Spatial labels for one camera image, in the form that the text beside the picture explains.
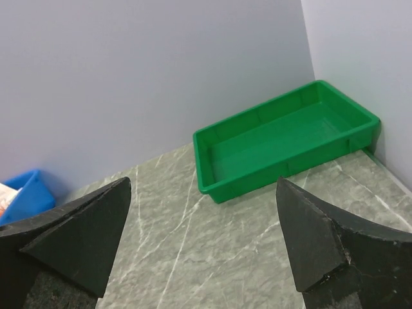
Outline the orange Doraemon towel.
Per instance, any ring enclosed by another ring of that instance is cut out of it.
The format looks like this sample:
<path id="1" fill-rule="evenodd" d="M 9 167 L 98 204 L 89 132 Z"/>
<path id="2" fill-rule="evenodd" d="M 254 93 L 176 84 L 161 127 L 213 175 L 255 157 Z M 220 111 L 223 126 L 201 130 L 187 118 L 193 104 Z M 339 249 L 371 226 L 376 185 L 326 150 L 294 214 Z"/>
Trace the orange Doraemon towel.
<path id="1" fill-rule="evenodd" d="M 7 208 L 9 208 L 19 192 L 20 189 L 16 190 L 0 183 L 0 216 L 2 216 Z"/>

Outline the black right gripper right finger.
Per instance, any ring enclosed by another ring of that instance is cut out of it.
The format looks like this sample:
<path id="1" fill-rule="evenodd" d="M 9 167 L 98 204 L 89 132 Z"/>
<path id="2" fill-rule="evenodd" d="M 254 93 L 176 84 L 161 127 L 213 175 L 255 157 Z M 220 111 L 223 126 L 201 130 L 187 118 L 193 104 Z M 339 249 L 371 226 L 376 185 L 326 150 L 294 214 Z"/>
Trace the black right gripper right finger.
<path id="1" fill-rule="evenodd" d="M 411 308 L 411 234 L 361 218 L 285 178 L 276 203 L 307 308 Z"/>

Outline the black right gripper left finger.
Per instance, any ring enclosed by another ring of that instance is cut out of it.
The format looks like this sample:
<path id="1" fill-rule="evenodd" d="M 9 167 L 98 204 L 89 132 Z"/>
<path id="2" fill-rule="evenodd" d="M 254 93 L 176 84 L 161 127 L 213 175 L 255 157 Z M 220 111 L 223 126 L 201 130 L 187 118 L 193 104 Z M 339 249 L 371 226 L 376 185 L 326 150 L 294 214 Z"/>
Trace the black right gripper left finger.
<path id="1" fill-rule="evenodd" d="M 1 227 L 1 308 L 94 308 L 131 204 L 123 177 Z"/>

